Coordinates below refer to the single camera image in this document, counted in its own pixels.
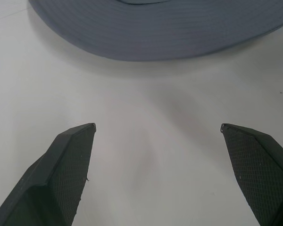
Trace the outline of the grey bucket hat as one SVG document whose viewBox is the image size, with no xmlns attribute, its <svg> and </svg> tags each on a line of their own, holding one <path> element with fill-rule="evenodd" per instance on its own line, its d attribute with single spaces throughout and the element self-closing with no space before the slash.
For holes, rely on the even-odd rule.
<svg viewBox="0 0 283 226">
<path fill-rule="evenodd" d="M 122 61 L 192 58 L 283 26 L 283 0 L 29 0 L 84 51 Z"/>
</svg>

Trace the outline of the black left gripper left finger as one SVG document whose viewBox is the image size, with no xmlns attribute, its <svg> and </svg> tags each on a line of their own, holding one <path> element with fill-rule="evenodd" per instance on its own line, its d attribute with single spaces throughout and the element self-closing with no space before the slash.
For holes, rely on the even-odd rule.
<svg viewBox="0 0 283 226">
<path fill-rule="evenodd" d="M 0 206 L 0 226 L 71 226 L 86 181 L 94 123 L 56 136 Z"/>
</svg>

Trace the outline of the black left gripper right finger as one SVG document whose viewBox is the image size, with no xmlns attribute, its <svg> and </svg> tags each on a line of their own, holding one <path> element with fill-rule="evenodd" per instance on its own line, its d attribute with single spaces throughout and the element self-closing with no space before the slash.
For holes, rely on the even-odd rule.
<svg viewBox="0 0 283 226">
<path fill-rule="evenodd" d="M 283 148 L 270 135 L 223 123 L 237 183 L 260 226 L 283 226 Z"/>
</svg>

